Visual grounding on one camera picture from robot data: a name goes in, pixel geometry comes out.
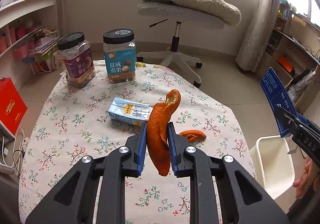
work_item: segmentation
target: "white trash bin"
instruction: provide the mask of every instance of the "white trash bin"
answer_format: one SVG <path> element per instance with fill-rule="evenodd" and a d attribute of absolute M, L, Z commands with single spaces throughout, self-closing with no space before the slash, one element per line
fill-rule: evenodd
<path fill-rule="evenodd" d="M 280 136 L 260 137 L 250 149 L 258 183 L 274 200 L 292 186 L 294 168 L 287 141 Z"/>

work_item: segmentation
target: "plastic bag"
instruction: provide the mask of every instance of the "plastic bag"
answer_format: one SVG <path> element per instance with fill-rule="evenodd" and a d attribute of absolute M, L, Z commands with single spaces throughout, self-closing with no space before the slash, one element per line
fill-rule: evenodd
<path fill-rule="evenodd" d="M 311 82 L 315 71 L 310 71 L 308 75 L 306 75 L 302 80 L 300 80 L 297 84 L 292 85 L 288 90 L 288 95 L 292 102 L 297 102 L 300 96 L 302 95 L 306 86 Z"/>

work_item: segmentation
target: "small orange peel piece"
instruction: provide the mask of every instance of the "small orange peel piece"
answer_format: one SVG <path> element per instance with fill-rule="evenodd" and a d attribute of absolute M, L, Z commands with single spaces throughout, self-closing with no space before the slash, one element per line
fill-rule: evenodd
<path fill-rule="evenodd" d="M 178 108 L 181 96 L 178 90 L 171 90 L 166 102 L 154 105 L 147 124 L 147 146 L 149 156 L 162 176 L 170 170 L 170 153 L 167 144 L 167 125 L 172 114 Z"/>
<path fill-rule="evenodd" d="M 179 135 L 188 138 L 190 143 L 196 141 L 197 139 L 206 139 L 206 135 L 200 130 L 186 130 L 181 132 Z"/>

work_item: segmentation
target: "red paper bag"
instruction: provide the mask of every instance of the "red paper bag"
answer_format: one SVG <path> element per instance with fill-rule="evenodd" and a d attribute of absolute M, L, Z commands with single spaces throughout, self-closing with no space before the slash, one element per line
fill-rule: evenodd
<path fill-rule="evenodd" d="M 10 78 L 0 79 L 0 128 L 16 134 L 27 106 Z"/>

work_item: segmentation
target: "tablecloth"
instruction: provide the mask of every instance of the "tablecloth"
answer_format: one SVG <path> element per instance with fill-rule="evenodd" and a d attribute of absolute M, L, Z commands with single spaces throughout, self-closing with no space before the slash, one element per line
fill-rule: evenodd
<path fill-rule="evenodd" d="M 82 156 L 106 156 L 139 132 L 138 126 L 109 118 L 107 110 L 114 97 L 155 104 L 164 101 L 170 90 L 179 90 L 181 103 L 171 117 L 176 132 L 203 131 L 207 138 L 192 143 L 193 146 L 210 156 L 232 155 L 255 176 L 241 128 L 226 105 L 159 65 L 137 68 L 134 81 L 111 84 L 106 68 L 97 64 L 103 63 L 96 63 L 96 76 L 83 89 L 69 86 L 63 74 L 44 104 L 22 164 L 22 223 Z M 172 170 L 167 177 L 158 175 L 148 150 L 142 176 L 126 178 L 125 190 L 126 224 L 189 223 L 189 178 L 178 179 Z"/>

